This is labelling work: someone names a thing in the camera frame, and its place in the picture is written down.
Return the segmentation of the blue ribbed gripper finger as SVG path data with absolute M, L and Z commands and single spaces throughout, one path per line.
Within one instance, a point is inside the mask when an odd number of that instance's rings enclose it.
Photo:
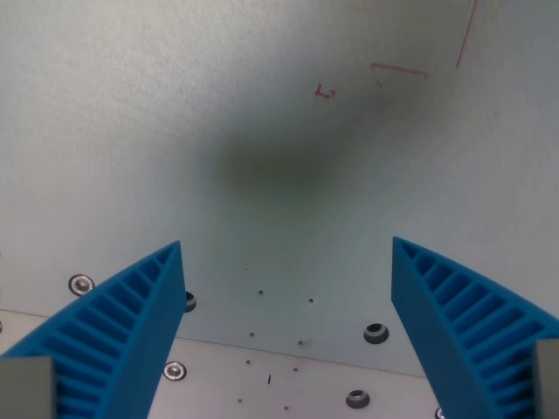
M 532 351 L 558 319 L 425 247 L 392 241 L 391 301 L 446 418 L 533 418 Z
M 57 418 L 145 418 L 184 313 L 173 242 L 96 285 L 3 357 L 52 360 Z

